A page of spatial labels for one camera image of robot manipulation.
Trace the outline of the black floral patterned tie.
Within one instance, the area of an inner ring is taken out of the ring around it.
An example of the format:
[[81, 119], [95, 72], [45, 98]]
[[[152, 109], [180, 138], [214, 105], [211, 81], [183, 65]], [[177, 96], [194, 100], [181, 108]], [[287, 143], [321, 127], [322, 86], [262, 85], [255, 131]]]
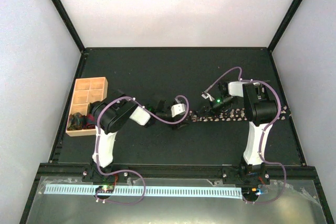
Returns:
[[216, 114], [190, 111], [187, 118], [191, 122], [247, 121], [245, 109], [227, 109]]

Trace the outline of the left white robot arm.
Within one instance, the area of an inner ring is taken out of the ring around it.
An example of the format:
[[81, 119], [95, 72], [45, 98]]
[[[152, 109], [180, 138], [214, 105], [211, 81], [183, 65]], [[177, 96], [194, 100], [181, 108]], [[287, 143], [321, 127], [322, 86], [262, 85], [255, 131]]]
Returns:
[[113, 162], [113, 148], [117, 133], [132, 120], [143, 127], [150, 127], [157, 121], [172, 128], [180, 127], [187, 119], [190, 104], [187, 97], [177, 95], [171, 106], [165, 107], [160, 101], [156, 107], [141, 105], [136, 98], [117, 90], [110, 98], [94, 102], [90, 105], [96, 129], [96, 143], [93, 161], [98, 164], [94, 175], [102, 182], [108, 181], [113, 174], [109, 166]]

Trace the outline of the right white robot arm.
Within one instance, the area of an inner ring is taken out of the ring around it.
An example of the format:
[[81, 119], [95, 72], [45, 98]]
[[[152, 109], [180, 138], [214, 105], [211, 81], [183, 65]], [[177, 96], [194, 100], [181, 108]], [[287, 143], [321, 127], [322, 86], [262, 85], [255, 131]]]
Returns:
[[243, 98], [245, 118], [249, 122], [247, 145], [238, 168], [239, 179], [252, 183], [263, 173], [265, 166], [265, 149], [268, 134], [281, 112], [279, 98], [272, 100], [263, 82], [233, 81], [219, 84], [219, 99], [212, 97], [206, 90], [202, 93], [210, 103], [210, 111], [218, 112], [232, 104], [235, 97]]

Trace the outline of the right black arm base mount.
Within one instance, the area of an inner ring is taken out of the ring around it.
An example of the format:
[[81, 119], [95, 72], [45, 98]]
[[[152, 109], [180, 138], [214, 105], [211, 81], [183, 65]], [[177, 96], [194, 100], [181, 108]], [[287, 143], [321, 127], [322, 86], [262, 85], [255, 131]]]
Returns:
[[235, 185], [269, 185], [269, 178], [265, 177], [266, 170], [264, 166], [223, 166], [222, 179], [227, 184]]

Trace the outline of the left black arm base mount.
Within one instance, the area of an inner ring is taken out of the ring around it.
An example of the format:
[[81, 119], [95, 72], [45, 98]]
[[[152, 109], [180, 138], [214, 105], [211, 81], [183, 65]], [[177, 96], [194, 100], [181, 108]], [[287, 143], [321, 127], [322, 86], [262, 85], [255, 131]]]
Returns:
[[115, 181], [125, 183], [128, 179], [128, 172], [121, 172], [115, 175], [103, 175], [96, 166], [88, 166], [83, 171], [82, 182], [93, 184], [113, 184]]

